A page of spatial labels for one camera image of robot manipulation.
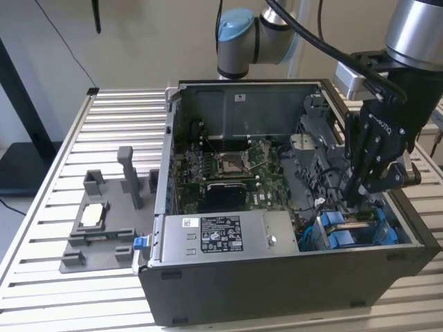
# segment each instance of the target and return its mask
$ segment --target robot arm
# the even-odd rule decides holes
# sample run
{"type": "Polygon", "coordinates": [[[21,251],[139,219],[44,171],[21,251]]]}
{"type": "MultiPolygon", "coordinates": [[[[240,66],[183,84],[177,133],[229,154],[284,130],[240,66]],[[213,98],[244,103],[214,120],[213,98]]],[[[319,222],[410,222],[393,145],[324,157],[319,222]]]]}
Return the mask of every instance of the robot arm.
{"type": "Polygon", "coordinates": [[[387,48],[351,56],[319,40],[275,0],[266,2],[301,37],[341,62],[335,83],[347,97],[371,98],[359,115],[349,113],[345,119],[352,173],[343,193],[348,205],[358,204],[366,192],[420,183],[408,152],[442,97],[443,1],[400,0],[387,48]]]}
{"type": "MultiPolygon", "coordinates": [[[[295,17],[294,0],[277,0],[295,17]]],[[[253,11],[226,11],[217,33],[217,71],[220,78],[238,80],[248,74],[250,64],[279,64],[292,56],[297,37],[290,26],[265,6],[259,17],[253,11]]]]}

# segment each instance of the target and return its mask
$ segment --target aluminum extrusion table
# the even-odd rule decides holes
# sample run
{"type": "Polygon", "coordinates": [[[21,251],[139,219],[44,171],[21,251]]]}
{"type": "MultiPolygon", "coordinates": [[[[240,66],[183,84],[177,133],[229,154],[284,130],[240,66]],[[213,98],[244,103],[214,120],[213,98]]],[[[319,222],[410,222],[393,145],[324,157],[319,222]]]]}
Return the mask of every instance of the aluminum extrusion table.
{"type": "MultiPolygon", "coordinates": [[[[361,106],[360,102],[346,103],[351,110],[361,106]]],[[[155,326],[140,282],[131,269],[63,275],[58,268],[82,199],[85,172],[101,169],[105,178],[122,178],[116,152],[121,145],[132,145],[134,166],[139,175],[146,176],[151,168],[159,167],[164,122],[164,90],[100,91],[86,98],[0,266],[2,331],[162,330],[155,326]]],[[[443,173],[420,146],[413,160],[423,181],[404,191],[443,245],[443,173]]],[[[189,326],[170,330],[196,329],[189,326]]],[[[443,330],[443,253],[418,276],[395,282],[372,308],[198,327],[199,331],[258,329],[443,330]]]]}

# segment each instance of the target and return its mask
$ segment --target power supply label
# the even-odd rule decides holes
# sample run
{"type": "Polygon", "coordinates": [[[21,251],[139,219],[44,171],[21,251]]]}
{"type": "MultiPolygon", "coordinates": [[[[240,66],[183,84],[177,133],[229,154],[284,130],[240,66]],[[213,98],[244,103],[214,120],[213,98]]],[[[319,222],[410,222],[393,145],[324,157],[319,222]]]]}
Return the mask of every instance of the power supply label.
{"type": "Polygon", "coordinates": [[[210,216],[200,218],[201,251],[243,251],[242,227],[239,216],[210,216]]]}

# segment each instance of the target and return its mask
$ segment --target black stand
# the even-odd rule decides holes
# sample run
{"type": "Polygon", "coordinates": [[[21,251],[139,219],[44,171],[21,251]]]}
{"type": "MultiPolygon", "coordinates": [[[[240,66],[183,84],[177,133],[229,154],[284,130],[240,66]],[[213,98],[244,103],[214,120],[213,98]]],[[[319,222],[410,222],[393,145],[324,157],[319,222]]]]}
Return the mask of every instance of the black stand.
{"type": "Polygon", "coordinates": [[[1,39],[0,84],[32,140],[12,144],[0,159],[0,196],[34,196],[60,143],[51,142],[1,39]]]}

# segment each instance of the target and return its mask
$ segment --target white wall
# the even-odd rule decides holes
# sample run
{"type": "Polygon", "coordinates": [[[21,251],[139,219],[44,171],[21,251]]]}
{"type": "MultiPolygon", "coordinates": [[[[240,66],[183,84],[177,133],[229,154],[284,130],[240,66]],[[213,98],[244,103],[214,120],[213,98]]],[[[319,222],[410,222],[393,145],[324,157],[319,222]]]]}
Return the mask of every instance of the white wall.
{"type": "MultiPolygon", "coordinates": [[[[217,77],[217,0],[102,0],[101,35],[95,32],[90,0],[39,1],[100,88],[156,88],[180,79],[217,77]]],[[[315,33],[317,3],[312,1],[309,18],[315,33]]],[[[325,0],[325,38],[345,51],[381,48],[395,4],[325,0]]],[[[263,0],[225,0],[224,9],[247,7],[258,15],[263,5],[263,0]]],[[[89,79],[33,0],[0,0],[0,37],[50,137],[62,140],[91,86],[89,79]]],[[[332,76],[334,60],[311,46],[305,46],[301,58],[301,77],[332,76]]],[[[255,65],[249,77],[286,74],[287,65],[255,65]]],[[[11,109],[1,116],[0,132],[20,127],[11,109]]],[[[0,135],[0,146],[18,138],[27,137],[0,135]]]]}

